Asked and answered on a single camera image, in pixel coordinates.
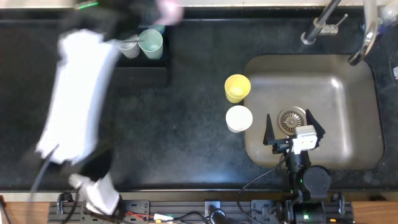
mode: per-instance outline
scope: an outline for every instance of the green led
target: green led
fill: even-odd
[[[96,5],[98,5],[98,2],[93,2],[93,3],[85,4],[84,6],[80,6],[79,9],[84,9],[84,8],[96,6]]]

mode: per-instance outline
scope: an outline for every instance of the white cup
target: white cup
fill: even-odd
[[[139,47],[150,59],[159,59],[163,55],[163,37],[154,29],[144,30],[138,40]]]
[[[138,40],[138,35],[134,35],[128,40]],[[119,50],[127,58],[135,58],[139,55],[139,46],[137,42],[121,42],[119,44]]]
[[[253,122],[253,115],[245,106],[231,107],[225,116],[228,129],[233,133],[240,133],[250,127]]]

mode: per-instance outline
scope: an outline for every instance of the yellow cup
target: yellow cup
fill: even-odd
[[[225,81],[226,98],[231,103],[239,103],[245,98],[251,89],[250,81],[244,75],[231,75]]]

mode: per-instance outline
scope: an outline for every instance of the stainless steel sink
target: stainless steel sink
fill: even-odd
[[[373,73],[365,62],[353,67],[348,55],[263,55],[244,69],[251,92],[244,105],[253,114],[246,130],[246,151],[260,166],[280,155],[262,144],[266,115],[275,138],[305,125],[309,109],[325,129],[320,147],[310,151],[313,165],[332,169],[368,169],[384,154]]]

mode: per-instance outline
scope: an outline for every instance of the wooden table surface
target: wooden table surface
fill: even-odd
[[[6,206],[12,224],[28,224],[25,221],[27,206],[24,202],[9,202]],[[353,202],[353,207],[356,224],[398,223],[398,202]],[[29,208],[33,211],[29,218],[30,224],[47,223],[48,202],[34,202]],[[3,214],[2,223],[7,224]]]

